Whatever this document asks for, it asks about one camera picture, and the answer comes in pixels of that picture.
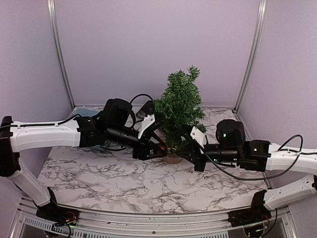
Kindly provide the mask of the small green christmas tree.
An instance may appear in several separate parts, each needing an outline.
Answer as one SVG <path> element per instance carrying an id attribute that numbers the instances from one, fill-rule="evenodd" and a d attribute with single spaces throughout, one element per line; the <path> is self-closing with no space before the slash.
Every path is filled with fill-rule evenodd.
<path id="1" fill-rule="evenodd" d="M 164 116 L 164 123 L 159 131 L 163 134 L 168 148 L 168 155 L 164 157 L 168 164 L 178 164 L 182 161 L 175 151 L 187 144 L 187 126 L 195 126 L 206 132 L 206 127 L 201 123 L 205 118 L 201 108 L 202 98 L 195 84 L 200 73 L 200 70 L 192 65 L 187 68 L 187 72 L 179 70 L 169 74 L 166 89 L 161 97 L 155 100 L 155 111 Z"/>

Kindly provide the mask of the light blue perforated plastic basket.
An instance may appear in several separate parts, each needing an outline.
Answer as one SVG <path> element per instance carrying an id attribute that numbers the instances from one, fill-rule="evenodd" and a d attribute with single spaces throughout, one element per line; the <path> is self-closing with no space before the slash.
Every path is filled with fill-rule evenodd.
<path id="1" fill-rule="evenodd" d="M 71 115 L 79 114 L 83 117 L 92 117 L 97 115 L 100 111 L 103 110 L 103 107 L 76 107 Z"/>

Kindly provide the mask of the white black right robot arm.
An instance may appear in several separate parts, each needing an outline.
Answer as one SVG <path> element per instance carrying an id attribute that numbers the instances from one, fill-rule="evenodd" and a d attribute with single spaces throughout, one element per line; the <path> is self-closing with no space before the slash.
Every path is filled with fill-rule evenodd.
<path id="1" fill-rule="evenodd" d="M 302 179 L 277 189 L 261 190 L 254 194 L 251 206 L 231 211 L 228 221 L 232 227 L 261 222 L 271 218 L 271 211 L 289 203 L 309 197 L 317 192 L 317 151 L 302 147 L 286 147 L 265 140 L 247 141 L 244 125 L 240 121 L 224 119 L 216 125 L 217 143 L 210 144 L 207 137 L 196 127 L 187 135 L 190 143 L 176 155 L 202 172 L 207 163 L 218 169 L 222 165 L 238 166 L 250 171 L 280 170 L 306 173 Z"/>

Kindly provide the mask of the dark red bauble ornament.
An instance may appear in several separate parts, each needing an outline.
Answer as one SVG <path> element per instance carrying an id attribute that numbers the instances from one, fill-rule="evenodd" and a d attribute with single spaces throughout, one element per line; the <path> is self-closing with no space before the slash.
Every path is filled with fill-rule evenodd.
<path id="1" fill-rule="evenodd" d="M 165 144 L 161 144 L 161 143 L 158 143 L 155 145 L 154 151 L 157 154 L 167 154 L 168 153 L 167 146 Z"/>

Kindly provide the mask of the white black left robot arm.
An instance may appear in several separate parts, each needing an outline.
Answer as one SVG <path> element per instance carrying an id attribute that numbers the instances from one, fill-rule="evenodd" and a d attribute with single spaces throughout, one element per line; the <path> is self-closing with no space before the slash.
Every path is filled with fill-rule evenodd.
<path id="1" fill-rule="evenodd" d="M 138 129 L 127 126 L 136 119 L 132 104 L 115 98 L 107 100 L 94 116 L 72 117 L 51 122 L 14 121 L 5 116 L 0 123 L 0 175 L 29 196 L 40 218 L 51 221 L 74 221 L 77 210 L 59 206 L 53 190 L 43 185 L 20 158 L 22 151 L 42 148 L 89 148 L 114 142 L 132 149 L 132 157 L 145 161 L 165 157 L 166 144 L 156 134 L 162 117 L 146 115 Z"/>

